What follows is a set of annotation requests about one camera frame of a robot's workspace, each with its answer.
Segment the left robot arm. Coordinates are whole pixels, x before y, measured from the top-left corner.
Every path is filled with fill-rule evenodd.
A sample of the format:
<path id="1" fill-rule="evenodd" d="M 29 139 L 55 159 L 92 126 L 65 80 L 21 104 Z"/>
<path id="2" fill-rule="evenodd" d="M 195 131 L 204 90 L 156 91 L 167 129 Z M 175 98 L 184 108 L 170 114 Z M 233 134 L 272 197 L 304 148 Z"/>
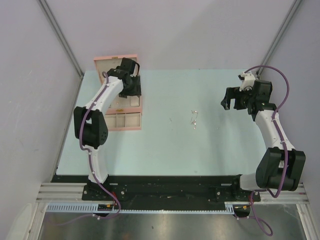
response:
<path id="1" fill-rule="evenodd" d="M 128 57 L 123 57 L 120 65 L 103 71 L 103 82 L 94 97 L 83 107 L 73 111 L 74 134 L 79 139 L 81 150 L 87 151 L 90 174 L 88 179 L 97 183 L 93 194 L 100 200 L 110 196 L 111 188 L 104 184 L 108 178 L 102 145 L 108 138 L 105 114 L 116 97 L 140 97 L 140 64 Z"/>

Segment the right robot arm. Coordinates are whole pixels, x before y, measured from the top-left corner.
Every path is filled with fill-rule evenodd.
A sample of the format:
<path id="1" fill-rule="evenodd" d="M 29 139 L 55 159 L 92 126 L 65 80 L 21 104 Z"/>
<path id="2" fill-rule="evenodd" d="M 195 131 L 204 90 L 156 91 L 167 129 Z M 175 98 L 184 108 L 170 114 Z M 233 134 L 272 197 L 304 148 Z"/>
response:
<path id="1" fill-rule="evenodd" d="M 274 189 L 276 196 L 281 191 L 295 191 L 300 182 L 306 155 L 296 150 L 284 133 L 277 106 L 270 102 L 272 90 L 271 82 L 255 80 L 252 86 L 244 89 L 228 87 L 221 101 L 225 110 L 230 109 L 231 100 L 235 100 L 234 109 L 247 110 L 266 147 L 256 171 L 241 175 L 239 183 L 230 188 L 231 196 L 237 201 L 247 197 L 249 191 Z"/>

